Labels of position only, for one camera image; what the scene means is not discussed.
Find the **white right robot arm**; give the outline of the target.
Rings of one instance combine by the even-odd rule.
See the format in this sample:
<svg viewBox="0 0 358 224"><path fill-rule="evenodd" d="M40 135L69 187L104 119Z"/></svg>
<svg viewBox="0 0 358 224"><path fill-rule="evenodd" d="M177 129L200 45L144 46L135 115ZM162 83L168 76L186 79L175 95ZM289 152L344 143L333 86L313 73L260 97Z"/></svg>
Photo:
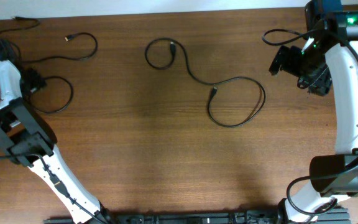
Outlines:
<svg viewBox="0 0 358 224"><path fill-rule="evenodd" d="M337 120L335 154L311 160L309 174L296 194L279 203L274 223L348 223L339 202L358 197L358 11L340 1L310 1L305 6L303 48L279 43L269 68L298 78L298 87L334 94Z"/></svg>

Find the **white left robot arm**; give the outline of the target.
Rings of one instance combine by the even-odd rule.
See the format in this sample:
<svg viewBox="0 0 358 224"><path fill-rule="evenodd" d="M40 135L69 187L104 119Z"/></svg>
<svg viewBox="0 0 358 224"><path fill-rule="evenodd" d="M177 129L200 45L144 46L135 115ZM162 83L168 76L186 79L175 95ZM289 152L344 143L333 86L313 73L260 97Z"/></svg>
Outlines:
<svg viewBox="0 0 358 224"><path fill-rule="evenodd" d="M66 165L55 133L30 102L46 81L33 68L23 67L18 47L0 39L0 160L38 175L66 206L71 223L112 223L108 210Z"/></svg>

